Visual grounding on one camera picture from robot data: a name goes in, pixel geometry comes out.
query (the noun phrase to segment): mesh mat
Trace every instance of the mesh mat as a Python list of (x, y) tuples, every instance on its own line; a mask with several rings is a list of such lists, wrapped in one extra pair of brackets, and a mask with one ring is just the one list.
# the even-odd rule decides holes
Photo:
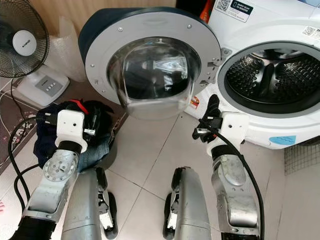
[(312, 146), (294, 145), (284, 149), (285, 175), (315, 164), (320, 164), (320, 144)]

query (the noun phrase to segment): fan grille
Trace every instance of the fan grille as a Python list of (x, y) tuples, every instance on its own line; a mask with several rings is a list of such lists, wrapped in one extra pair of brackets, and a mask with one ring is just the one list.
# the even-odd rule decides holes
[[(12, 38), (27, 30), (36, 39), (36, 50), (30, 56), (18, 54)], [(49, 34), (35, 9), (25, 0), (0, 0), (0, 76), (18, 78), (36, 71), (46, 60)]]

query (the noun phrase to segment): white washing machine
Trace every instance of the white washing machine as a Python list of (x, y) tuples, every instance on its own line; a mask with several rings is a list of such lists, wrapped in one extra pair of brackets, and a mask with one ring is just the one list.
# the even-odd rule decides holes
[(214, 93), (221, 111), (249, 114), (249, 142), (282, 149), (319, 136), (320, 0), (216, 0), (208, 24), (226, 60), (186, 112), (203, 116)]
[(79, 49), (91, 85), (139, 119), (219, 109), (246, 140), (281, 149), (320, 135), (319, 0), (216, 0), (209, 24), (176, 8), (101, 9)]

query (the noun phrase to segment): power cord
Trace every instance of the power cord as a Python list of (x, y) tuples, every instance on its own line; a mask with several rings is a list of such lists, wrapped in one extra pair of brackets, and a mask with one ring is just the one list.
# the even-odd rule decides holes
[(6, 88), (6, 86), (8, 86), (10, 84), (10, 82), (13, 80), (13, 78), (11, 78), (11, 80), (9, 80), (1, 89), (0, 92)]
[[(23, 120), (26, 120), (25, 115), (24, 115), (24, 113), (23, 113), (23, 111), (22, 111), (21, 106), (19, 105), (19, 103), (16, 101), (14, 95), (12, 94), (12, 91), (13, 91), (12, 85), (13, 85), (13, 83), (14, 83), (14, 79), (12, 78), (12, 79), (11, 79), (11, 85), (10, 85), (10, 95), (11, 95), (11, 98), (12, 98), (12, 100), (14, 101), (15, 105), (19, 108), (19, 111), (20, 111), (20, 114), (21, 114), (21, 117), (23, 118)], [(27, 122), (24, 124), (23, 132), (22, 132), (22, 135), (21, 135), (21, 137), (20, 137), (19, 143), (21, 143), (22, 139), (23, 139), (24, 136), (25, 136), (26, 128), (27, 128)]]
[(22, 203), (21, 203), (21, 201), (20, 201), (21, 208), (22, 208), (22, 212), (24, 211), (24, 209), (26, 208), (26, 206), (25, 206), (25, 202), (23, 201), (23, 198), (22, 198), (22, 196), (21, 196), (21, 194), (20, 194), (20, 192), (19, 192), (19, 189), (18, 189), (18, 181), (19, 181), (20, 178), (23, 178), (23, 174), (25, 174), (26, 172), (28, 172), (28, 171), (36, 168), (36, 167), (39, 167), (39, 166), (40, 166), (40, 164), (38, 163), (38, 164), (35, 164), (35, 165), (33, 165), (33, 166), (30, 166), (30, 167), (26, 168), (26, 169), (23, 170), (20, 174), (18, 174), (18, 175), (16, 176), (15, 180), (14, 180), (13, 188), (14, 188), (15, 194), (18, 196), (19, 201), (20, 201), (20, 199), (22, 199)]
[(13, 166), (16, 174), (17, 174), (17, 181), (16, 181), (17, 184), (14, 185), (14, 191), (15, 191), (16, 196), (17, 196), (18, 199), (19, 199), (19, 202), (20, 202), (21, 207), (22, 207), (22, 211), (25, 209), (26, 206), (25, 206), (24, 199), (22, 198), (22, 196), (21, 196), (21, 194), (20, 194), (20, 192), (19, 192), (19, 189), (18, 189), (18, 180), (19, 180), (19, 179), (20, 179), (20, 181), (21, 181), (21, 183), (22, 183), (22, 186), (23, 186), (23, 189), (24, 189), (24, 191), (25, 191), (25, 195), (26, 195), (27, 201), (30, 199), (30, 192), (29, 192), (28, 186), (27, 186), (27, 184), (26, 184), (26, 181), (25, 181), (25, 179), (24, 179), (23, 176), (22, 176), (22, 173), (20, 172), (20, 170), (19, 170), (19, 168), (18, 168), (18, 166), (17, 166), (17, 163), (16, 163), (16, 161), (15, 161), (15, 157), (14, 157), (14, 155), (13, 155), (13, 148), (12, 148), (12, 145), (11, 145), (10, 143), (12, 143), (13, 138), (14, 138), (16, 132), (18, 131), (18, 129), (19, 129), (23, 124), (25, 124), (26, 122), (32, 121), (32, 120), (43, 120), (43, 118), (42, 118), (42, 117), (36, 117), (36, 116), (34, 116), (34, 117), (30, 117), (30, 118), (27, 118), (27, 119), (21, 121), (21, 122), (15, 127), (15, 129), (12, 131), (12, 134), (10, 135), (9, 143), (8, 143), (8, 154), (9, 154), (9, 158), (10, 158), (10, 161), (11, 161), (11, 163), (12, 163), (12, 166)]
[(244, 166), (245, 170), (247, 171), (254, 190), (256, 192), (257, 198), (258, 198), (258, 203), (259, 203), (259, 210), (260, 210), (260, 240), (265, 239), (265, 208), (264, 208), (264, 201), (258, 186), (258, 183), (249, 167), (247, 164), (244, 156), (238, 151), (238, 149), (228, 140), (226, 139), (223, 135), (221, 135), (215, 128), (211, 127), (208, 123), (206, 123), (204, 120), (199, 119), (199, 122), (202, 123), (208, 130), (210, 130), (213, 134), (215, 134), (218, 138), (220, 138), (222, 141), (224, 141), (233, 151), (235, 155), (237, 155), (242, 162), (242, 165)]

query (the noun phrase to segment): open washing machine door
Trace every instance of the open washing machine door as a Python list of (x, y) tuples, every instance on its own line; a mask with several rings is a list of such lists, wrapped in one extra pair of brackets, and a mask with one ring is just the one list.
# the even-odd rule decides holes
[(144, 120), (182, 112), (214, 82), (221, 60), (209, 26), (170, 7), (101, 9), (78, 43), (94, 89)]

